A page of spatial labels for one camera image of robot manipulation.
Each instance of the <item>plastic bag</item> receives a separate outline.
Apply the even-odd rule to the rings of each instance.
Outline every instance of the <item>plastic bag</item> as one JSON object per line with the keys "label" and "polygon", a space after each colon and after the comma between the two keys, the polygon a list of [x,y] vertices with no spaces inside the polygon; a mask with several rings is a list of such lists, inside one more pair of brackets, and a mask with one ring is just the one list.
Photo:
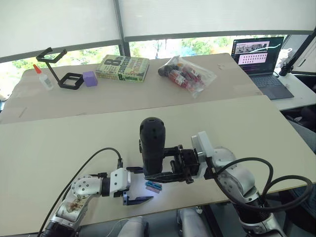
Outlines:
{"label": "plastic bag", "polygon": [[197,98],[217,77],[210,70],[184,60],[180,56],[171,58],[158,69],[158,73],[187,89],[193,98]]}
{"label": "plastic bag", "polygon": [[292,48],[281,49],[280,53],[278,54],[276,68],[281,68],[283,63],[285,63],[285,61],[292,56],[292,50]]}

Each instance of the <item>book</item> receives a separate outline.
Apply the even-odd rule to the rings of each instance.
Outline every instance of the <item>book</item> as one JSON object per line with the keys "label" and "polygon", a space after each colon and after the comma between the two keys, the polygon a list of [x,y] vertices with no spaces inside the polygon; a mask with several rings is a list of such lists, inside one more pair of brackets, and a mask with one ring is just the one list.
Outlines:
{"label": "book", "polygon": [[99,79],[143,82],[148,67],[148,58],[106,55],[95,73]]}

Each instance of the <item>white desk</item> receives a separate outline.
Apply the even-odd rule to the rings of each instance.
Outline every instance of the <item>white desk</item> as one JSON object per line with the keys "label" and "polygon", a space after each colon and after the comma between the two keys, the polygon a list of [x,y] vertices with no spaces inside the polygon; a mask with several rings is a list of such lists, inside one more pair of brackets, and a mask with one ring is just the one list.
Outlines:
{"label": "white desk", "polygon": [[[150,60],[143,83],[99,79],[98,85],[78,90],[60,88],[48,69],[43,69],[55,84],[46,91],[35,70],[27,70],[0,114],[0,123],[53,119],[67,116],[138,110],[213,100],[262,95],[248,75],[227,53],[186,57],[187,60],[213,71],[217,78],[194,99],[171,80],[161,77],[158,68],[168,59]],[[97,64],[54,68],[61,78],[67,72],[94,71]]]}
{"label": "white desk", "polygon": [[293,98],[273,100],[272,102],[279,110],[288,110],[316,104],[316,94],[292,73],[288,73],[284,77],[280,76],[278,79],[294,95]]}
{"label": "white desk", "polygon": [[[96,150],[114,147],[124,166],[142,166],[139,126],[155,116],[164,121],[166,147],[191,147],[191,136],[205,130],[214,147],[224,146],[237,158],[260,157],[274,166],[274,178],[303,175],[316,181],[316,157],[266,96],[201,102],[145,110],[0,125],[0,235],[38,231],[45,215],[73,174]],[[164,170],[170,170],[169,159]],[[111,172],[117,157],[98,155],[82,174]],[[245,164],[262,190],[268,169]],[[121,198],[95,198],[82,224],[202,205],[226,200],[213,180],[163,184],[160,194],[145,189],[142,174],[132,175],[131,198],[155,196],[142,205],[123,206]],[[271,191],[301,185],[284,181]]]}

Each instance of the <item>purple cube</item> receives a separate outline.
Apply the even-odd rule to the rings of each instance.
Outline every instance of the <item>purple cube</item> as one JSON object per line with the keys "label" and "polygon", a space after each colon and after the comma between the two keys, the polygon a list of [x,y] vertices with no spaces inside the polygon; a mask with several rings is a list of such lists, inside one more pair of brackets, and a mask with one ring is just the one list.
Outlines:
{"label": "purple cube", "polygon": [[83,80],[86,86],[96,86],[98,84],[97,77],[93,71],[83,73]]}

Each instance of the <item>glue bottle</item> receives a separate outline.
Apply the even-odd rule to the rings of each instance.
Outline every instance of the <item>glue bottle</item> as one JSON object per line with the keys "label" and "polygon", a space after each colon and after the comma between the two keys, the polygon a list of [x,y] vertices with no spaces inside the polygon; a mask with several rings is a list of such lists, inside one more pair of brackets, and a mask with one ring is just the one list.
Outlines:
{"label": "glue bottle", "polygon": [[51,90],[54,86],[53,83],[51,83],[51,81],[49,80],[48,76],[46,74],[43,74],[38,66],[36,66],[35,64],[33,64],[33,67],[35,68],[37,74],[39,74],[39,81],[43,84],[45,89]]}

